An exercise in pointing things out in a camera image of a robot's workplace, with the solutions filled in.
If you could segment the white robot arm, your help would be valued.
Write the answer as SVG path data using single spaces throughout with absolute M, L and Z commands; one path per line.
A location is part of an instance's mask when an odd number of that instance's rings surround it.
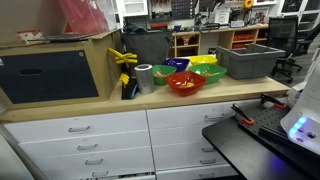
M 280 124 L 291 142 L 320 154 L 320 56 L 299 99 Z

